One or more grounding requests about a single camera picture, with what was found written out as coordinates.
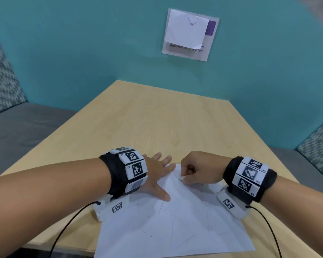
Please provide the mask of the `black wristband with marker blocks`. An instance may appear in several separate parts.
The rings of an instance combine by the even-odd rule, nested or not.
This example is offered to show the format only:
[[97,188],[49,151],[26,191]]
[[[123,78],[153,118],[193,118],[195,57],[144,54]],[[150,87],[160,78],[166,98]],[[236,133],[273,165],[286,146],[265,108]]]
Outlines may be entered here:
[[110,201],[136,192],[148,178],[145,158],[132,147],[111,149],[99,158],[111,175]]
[[247,156],[233,158],[223,174],[228,191],[246,205],[260,202],[265,191],[275,183],[276,178],[277,173],[267,164]]

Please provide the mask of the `person's right forearm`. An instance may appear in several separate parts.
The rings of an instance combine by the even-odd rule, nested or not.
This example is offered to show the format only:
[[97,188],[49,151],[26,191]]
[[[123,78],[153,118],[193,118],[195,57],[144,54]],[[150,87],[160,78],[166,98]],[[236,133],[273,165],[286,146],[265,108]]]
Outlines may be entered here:
[[259,203],[323,258],[323,193],[277,175]]

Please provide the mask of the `person's left forearm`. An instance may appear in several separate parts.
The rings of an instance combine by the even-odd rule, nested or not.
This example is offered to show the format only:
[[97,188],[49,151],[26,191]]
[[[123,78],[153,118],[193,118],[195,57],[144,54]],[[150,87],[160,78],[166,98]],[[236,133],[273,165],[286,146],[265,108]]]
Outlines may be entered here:
[[99,158],[0,176],[0,258],[105,196],[110,187],[109,169]]

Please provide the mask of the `person's right hand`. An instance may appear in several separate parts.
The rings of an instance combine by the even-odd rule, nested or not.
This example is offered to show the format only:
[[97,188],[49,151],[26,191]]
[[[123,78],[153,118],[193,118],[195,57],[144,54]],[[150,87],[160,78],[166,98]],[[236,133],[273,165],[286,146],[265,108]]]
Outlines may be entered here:
[[218,183],[223,180],[224,171],[231,160],[231,157],[192,151],[181,160],[181,178],[198,176],[202,184]]

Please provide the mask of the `patterned teal back cushion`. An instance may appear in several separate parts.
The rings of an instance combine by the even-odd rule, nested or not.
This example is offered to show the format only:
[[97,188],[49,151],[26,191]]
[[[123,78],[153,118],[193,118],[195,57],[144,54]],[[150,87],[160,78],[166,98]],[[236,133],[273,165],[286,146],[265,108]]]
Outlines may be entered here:
[[0,113],[25,102],[26,95],[0,45]]
[[323,175],[323,124],[301,142],[296,151]]

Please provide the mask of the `person's left hand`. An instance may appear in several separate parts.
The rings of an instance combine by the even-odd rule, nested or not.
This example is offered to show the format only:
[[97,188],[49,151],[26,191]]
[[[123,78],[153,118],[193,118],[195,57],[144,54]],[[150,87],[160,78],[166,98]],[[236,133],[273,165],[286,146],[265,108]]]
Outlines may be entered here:
[[161,152],[156,153],[153,157],[148,157],[146,154],[143,154],[142,156],[146,161],[148,178],[145,184],[141,186],[140,190],[154,196],[154,184],[158,183],[161,178],[171,173],[176,168],[176,164],[171,163],[168,167],[163,168],[160,165],[162,157]]

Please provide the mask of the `white paper sheet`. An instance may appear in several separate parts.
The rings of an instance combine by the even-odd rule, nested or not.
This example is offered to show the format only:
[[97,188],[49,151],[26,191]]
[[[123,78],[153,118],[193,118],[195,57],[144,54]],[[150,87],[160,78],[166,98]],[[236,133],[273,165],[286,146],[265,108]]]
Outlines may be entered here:
[[169,202],[137,191],[102,222],[94,258],[164,258],[255,251],[242,222],[217,200],[222,182],[185,186],[180,165],[158,184]]

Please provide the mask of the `white blank note sheet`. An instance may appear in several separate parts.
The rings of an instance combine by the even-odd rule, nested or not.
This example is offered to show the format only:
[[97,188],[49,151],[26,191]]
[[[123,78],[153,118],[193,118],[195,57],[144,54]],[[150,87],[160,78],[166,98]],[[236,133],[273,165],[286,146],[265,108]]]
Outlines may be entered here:
[[188,20],[189,13],[170,10],[164,41],[191,49],[200,49],[204,40],[209,20],[198,16],[192,26]]

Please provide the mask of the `wall sign in clear sleeve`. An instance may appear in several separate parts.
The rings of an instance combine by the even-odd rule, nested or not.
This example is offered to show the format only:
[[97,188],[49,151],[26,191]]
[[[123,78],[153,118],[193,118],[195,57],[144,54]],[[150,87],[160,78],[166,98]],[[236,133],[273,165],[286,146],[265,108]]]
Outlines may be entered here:
[[[168,23],[169,14],[170,14],[171,9],[172,8],[168,9],[166,26]],[[166,55],[173,55],[173,56],[189,58],[189,59],[193,59],[193,60],[207,61],[220,19],[215,18],[215,17],[197,14],[197,13],[191,13],[191,12],[186,12],[186,13],[198,15],[200,17],[204,17],[209,20],[208,25],[207,25],[207,30],[206,30],[206,33],[204,36],[204,40],[202,43],[202,47],[200,49],[191,49],[191,48],[186,48],[186,47],[179,46],[176,44],[167,43],[164,41],[162,53],[166,54]]]

